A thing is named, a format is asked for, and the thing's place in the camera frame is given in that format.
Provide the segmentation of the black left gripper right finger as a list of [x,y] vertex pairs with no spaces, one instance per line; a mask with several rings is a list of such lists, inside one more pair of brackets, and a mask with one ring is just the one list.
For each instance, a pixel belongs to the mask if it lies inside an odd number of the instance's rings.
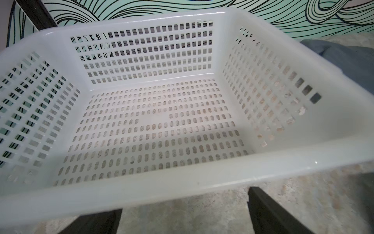
[[259,187],[250,187],[247,202],[256,234],[311,234],[286,209]]

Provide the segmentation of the grey t-shirt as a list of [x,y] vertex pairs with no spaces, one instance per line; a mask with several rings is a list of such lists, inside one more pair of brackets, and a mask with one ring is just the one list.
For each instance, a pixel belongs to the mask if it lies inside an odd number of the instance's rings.
[[343,46],[322,40],[303,40],[301,44],[325,58],[344,75],[374,93],[374,50],[369,47]]

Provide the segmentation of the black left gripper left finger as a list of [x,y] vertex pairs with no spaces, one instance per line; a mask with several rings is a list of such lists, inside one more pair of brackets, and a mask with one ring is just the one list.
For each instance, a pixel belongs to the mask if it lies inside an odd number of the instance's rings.
[[59,234],[116,234],[122,209],[79,216]]

